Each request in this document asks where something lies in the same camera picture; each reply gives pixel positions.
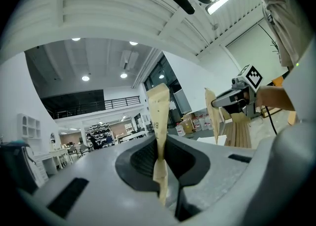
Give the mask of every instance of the shelving unit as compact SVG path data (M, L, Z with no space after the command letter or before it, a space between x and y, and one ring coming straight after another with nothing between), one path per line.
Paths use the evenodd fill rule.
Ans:
M93 125L92 127L85 128L85 133L90 134L96 139L96 142L102 142L105 140L105 136L112 136L113 133L111 131L111 128L108 124L100 124L100 125Z
M40 121L25 114L18 114L17 117L18 139L27 143L31 147L34 154L41 153L42 141Z

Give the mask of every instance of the black rubber pad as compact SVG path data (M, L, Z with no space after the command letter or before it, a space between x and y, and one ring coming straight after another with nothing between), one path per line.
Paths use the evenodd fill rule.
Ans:
M49 204L48 209L60 217L65 218L88 183L88 180L75 178L55 200Z

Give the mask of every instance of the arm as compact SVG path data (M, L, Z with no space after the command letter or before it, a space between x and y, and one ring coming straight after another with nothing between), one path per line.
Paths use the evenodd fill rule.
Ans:
M257 91L256 105L295 111L291 100L282 87L261 86Z

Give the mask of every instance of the window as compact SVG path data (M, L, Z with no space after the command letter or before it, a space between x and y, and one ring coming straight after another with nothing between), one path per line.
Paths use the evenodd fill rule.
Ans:
M162 83L168 84L167 79L165 77L165 73L163 72L162 68L160 65L157 65L153 72L150 75L150 78L152 80L152 83L155 86L160 85Z
M176 75L174 74L170 64L168 63L166 57L163 57L160 61L162 69L164 70L166 79L168 81L168 84L174 82L175 80L177 80Z
M147 78L146 81L144 82L146 90L150 90L152 88L152 83L150 82L150 79Z
M125 129L126 129L126 132L131 132L131 131L133 131L132 124L131 124L131 123L125 124Z

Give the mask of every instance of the person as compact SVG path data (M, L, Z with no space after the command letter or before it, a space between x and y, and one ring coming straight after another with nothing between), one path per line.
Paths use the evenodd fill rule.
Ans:
M98 143L96 142L96 139L92 135L87 134L87 138L90 140L90 142L92 142L93 149L102 148L103 145L98 145Z
M112 136L107 136L107 145L113 143L113 138Z
M263 14L276 37L280 64L292 70L313 37L313 29L296 0L262 0ZM262 86L257 91L257 106L294 111L282 87Z

